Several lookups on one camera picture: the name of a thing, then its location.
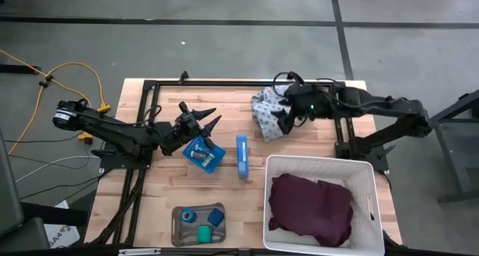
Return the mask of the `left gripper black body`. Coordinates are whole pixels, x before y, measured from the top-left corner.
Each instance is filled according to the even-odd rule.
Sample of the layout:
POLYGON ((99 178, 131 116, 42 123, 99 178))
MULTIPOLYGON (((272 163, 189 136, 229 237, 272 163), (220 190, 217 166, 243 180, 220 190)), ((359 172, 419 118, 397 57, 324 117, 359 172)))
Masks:
POLYGON ((192 115, 192 110, 188 109, 188 106, 184 101, 179 103, 181 114, 175 119, 174 125, 162 136, 160 142, 160 148, 162 154, 165 156, 171 156, 173 152, 180 149, 183 145, 188 144, 192 139, 197 136, 202 137, 207 143, 208 147, 215 145, 210 139, 211 133, 208 134, 204 127, 199 124, 192 115))

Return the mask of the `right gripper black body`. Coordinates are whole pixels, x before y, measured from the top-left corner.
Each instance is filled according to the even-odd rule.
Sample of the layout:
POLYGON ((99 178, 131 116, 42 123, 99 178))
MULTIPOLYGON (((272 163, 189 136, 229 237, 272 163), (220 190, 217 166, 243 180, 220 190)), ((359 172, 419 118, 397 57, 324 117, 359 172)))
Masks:
POLYGON ((284 92, 285 105, 290 107, 289 119, 334 119, 335 98, 316 84, 292 84, 284 92))

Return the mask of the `white blue diamond-patterned cloth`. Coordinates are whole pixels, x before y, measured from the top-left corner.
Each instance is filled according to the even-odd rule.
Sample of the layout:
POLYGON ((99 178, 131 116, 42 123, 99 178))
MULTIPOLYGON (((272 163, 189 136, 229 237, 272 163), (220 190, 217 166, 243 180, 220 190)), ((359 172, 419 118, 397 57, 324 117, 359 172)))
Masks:
POLYGON ((252 118, 259 126, 265 142, 285 136, 278 125, 278 118, 272 114, 272 112, 281 111, 289 113, 290 107, 279 103, 283 99, 274 92, 272 87, 265 87, 251 98, 252 118))

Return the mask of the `small blue perforated basket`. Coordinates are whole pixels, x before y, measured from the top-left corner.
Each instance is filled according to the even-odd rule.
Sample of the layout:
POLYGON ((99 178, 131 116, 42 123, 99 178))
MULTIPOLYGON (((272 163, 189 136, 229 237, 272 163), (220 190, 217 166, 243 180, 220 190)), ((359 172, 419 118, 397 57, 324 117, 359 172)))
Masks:
POLYGON ((222 159, 224 158, 226 152, 225 152, 225 150, 223 150, 222 148, 220 148, 217 145, 213 145, 213 147, 208 147, 205 140, 202 137, 198 136, 198 137, 192 139, 189 142, 189 144, 183 150, 182 154, 183 154, 184 157, 186 157, 194 165, 198 166, 200 169, 202 169, 202 170, 206 171, 207 173, 211 174, 219 167, 219 164, 222 161, 222 159), (202 165, 201 165, 202 162, 204 161, 204 159, 196 159, 196 158, 192 158, 190 156, 191 152, 195 151, 195 145, 196 144, 199 144, 202 147, 207 147, 210 150, 209 153, 213 153, 215 155, 214 163, 212 165, 210 165, 208 168, 203 168, 202 165))

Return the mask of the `purple cloth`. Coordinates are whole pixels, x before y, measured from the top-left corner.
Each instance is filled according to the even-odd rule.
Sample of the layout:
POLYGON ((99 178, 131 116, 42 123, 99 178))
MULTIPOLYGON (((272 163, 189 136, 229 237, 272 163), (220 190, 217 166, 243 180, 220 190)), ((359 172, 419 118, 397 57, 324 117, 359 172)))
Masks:
POLYGON ((341 246, 352 233, 352 200, 351 191, 341 185, 282 174, 272 178, 268 229, 311 236, 322 246, 341 246))

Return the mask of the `green bandage roll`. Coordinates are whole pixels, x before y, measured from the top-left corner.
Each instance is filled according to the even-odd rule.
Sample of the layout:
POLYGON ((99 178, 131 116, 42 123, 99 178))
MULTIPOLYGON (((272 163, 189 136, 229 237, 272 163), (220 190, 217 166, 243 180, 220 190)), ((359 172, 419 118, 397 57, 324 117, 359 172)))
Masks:
POLYGON ((197 227, 197 241, 198 243, 211 243, 213 230, 208 225, 201 225, 197 227))

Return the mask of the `large white textured basket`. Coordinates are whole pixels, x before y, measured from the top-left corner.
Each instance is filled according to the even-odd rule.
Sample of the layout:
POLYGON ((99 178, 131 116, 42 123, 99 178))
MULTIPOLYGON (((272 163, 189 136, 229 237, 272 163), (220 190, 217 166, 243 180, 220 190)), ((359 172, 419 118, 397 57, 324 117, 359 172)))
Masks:
POLYGON ((326 157, 269 156, 265 173, 263 244, 270 250, 302 255, 383 256, 385 246, 372 165, 368 162, 326 157), (282 174, 292 174, 314 182, 321 180, 335 183, 351 191, 352 233, 343 245, 322 246, 311 236, 298 236, 282 229, 268 229, 268 221, 272 218, 268 202, 272 178, 282 174))

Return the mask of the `light blue bandage roll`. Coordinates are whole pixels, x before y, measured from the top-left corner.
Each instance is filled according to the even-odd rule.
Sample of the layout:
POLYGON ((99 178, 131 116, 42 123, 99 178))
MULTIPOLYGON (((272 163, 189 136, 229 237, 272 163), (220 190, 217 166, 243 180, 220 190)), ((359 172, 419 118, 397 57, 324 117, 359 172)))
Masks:
POLYGON ((197 214, 191 208, 184 208, 181 211, 180 218, 185 223, 193 223, 197 219, 197 214))

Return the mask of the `blue cube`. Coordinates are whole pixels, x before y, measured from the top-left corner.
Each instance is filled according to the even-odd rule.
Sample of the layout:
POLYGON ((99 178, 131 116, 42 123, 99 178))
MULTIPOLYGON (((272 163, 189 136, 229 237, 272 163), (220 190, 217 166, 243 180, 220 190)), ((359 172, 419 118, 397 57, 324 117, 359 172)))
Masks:
POLYGON ((220 209, 213 208, 207 217, 207 221, 214 227, 218 227, 222 223, 224 217, 225 215, 220 209))

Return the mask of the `grey translucent plastic bin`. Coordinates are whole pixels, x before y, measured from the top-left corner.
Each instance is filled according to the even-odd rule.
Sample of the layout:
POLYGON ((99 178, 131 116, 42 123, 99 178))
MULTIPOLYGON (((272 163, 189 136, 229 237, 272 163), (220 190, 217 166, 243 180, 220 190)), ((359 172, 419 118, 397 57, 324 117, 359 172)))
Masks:
POLYGON ((176 247, 182 247, 224 242, 226 238, 226 218, 224 217, 222 223, 218 227, 214 227, 207 221, 207 217, 213 208, 220 209, 225 215, 225 206, 221 203, 175 207, 171 212, 171 244, 176 247), (196 212, 197 219, 195 222, 185 223, 181 220, 180 214, 184 208, 191 208, 196 212), (197 227, 201 225, 208 225, 212 228, 213 234, 211 243, 198 243, 197 227))

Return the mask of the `silver metal bar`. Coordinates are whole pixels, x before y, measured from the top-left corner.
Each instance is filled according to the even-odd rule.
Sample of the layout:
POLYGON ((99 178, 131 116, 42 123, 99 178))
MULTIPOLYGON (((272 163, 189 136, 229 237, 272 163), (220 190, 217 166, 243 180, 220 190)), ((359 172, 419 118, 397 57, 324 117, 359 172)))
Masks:
POLYGON ((118 256, 158 256, 161 253, 161 248, 134 248, 121 249, 118 251, 118 256))

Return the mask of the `black metal stand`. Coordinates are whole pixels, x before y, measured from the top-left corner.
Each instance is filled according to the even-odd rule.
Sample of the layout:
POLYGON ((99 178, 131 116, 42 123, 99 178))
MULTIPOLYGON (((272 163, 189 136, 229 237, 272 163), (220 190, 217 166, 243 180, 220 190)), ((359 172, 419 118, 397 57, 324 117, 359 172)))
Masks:
POLYGON ((439 204, 479 199, 479 185, 474 185, 470 170, 479 170, 479 89, 459 99, 432 116, 445 163, 453 171, 457 192, 437 199, 439 204))

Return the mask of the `white printed box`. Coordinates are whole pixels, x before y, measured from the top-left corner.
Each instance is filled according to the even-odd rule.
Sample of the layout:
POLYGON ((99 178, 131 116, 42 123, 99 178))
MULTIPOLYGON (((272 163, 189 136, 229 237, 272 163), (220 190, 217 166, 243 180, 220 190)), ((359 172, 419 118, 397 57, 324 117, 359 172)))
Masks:
POLYGON ((45 224, 44 228, 51 249, 69 247, 80 239, 76 226, 45 224))

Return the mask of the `black chair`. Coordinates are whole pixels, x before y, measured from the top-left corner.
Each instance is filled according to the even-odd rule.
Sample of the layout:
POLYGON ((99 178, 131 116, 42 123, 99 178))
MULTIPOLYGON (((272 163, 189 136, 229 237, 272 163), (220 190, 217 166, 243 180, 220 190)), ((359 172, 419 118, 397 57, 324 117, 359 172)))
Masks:
POLYGON ((0 253, 49 248, 43 221, 24 216, 0 131, 0 253))

